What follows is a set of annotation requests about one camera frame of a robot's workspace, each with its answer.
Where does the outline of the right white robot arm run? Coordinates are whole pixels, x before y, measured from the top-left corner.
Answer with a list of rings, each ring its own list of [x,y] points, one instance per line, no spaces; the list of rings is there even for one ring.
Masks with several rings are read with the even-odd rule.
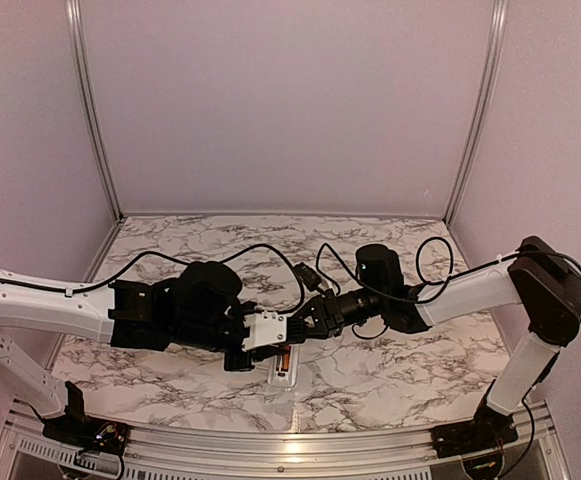
[[[466,425],[465,438],[476,448],[503,433],[504,423],[581,326],[581,265],[536,236],[489,263],[418,285],[406,284],[395,251],[369,244],[357,250],[351,275],[358,289],[341,295],[326,291],[290,317],[290,343],[335,337],[372,317],[396,332],[418,334],[483,310],[524,308],[528,332]]]

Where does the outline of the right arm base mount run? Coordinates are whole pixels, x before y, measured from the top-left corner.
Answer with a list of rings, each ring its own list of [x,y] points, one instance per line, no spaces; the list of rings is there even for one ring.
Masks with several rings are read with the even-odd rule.
[[[512,415],[491,409],[483,398],[470,420],[432,428],[432,445],[439,458],[500,448],[518,440],[513,423]]]

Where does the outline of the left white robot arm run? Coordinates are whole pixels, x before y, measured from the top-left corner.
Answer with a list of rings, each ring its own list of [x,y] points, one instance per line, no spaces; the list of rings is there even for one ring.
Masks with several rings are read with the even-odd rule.
[[[107,280],[64,283],[0,269],[0,381],[76,445],[96,423],[78,407],[79,392],[54,378],[7,334],[9,328],[90,339],[116,348],[163,351],[171,344],[224,355],[226,369],[249,370],[263,348],[287,339],[286,318],[255,312],[239,299],[242,282],[228,266],[193,262],[154,284]]]

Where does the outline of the white remote control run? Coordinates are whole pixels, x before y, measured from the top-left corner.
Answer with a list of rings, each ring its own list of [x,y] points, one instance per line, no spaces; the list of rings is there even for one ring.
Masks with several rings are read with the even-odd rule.
[[[269,361],[267,383],[272,387],[292,389],[297,385],[300,346],[287,346]]]

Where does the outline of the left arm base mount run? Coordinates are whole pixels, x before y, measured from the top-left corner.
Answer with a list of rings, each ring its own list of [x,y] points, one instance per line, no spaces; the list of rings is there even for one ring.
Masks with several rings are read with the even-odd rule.
[[[85,412],[84,397],[79,387],[65,382],[67,403],[62,414],[55,418],[43,417],[43,435],[46,438],[79,447],[82,452],[124,454],[130,426],[126,423],[93,417]]]

